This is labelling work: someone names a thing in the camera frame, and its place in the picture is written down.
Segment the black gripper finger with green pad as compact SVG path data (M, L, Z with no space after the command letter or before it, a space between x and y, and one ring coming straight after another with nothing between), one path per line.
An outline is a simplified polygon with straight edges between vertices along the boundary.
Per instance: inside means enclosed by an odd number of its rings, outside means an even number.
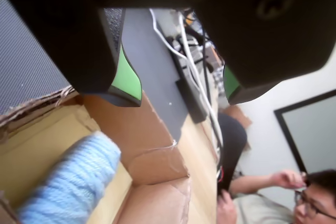
M229 103L321 69L335 45L335 0L192 0L238 81Z
M142 85L122 44L125 12L109 24L97 0L9 0L67 81L80 94L139 107Z

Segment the person's right hand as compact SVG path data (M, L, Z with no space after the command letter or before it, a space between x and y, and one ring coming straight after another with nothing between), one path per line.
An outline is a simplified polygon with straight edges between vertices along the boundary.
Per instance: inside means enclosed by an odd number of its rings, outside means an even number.
M300 189L306 187L306 173L299 173L292 170L282 170L271 176L274 186L285 189Z

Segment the person's left hand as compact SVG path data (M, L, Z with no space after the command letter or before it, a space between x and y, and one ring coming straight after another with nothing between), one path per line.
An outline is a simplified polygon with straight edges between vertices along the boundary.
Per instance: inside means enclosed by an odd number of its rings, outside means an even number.
M237 211L229 192L222 190L217 200L216 223L236 224Z

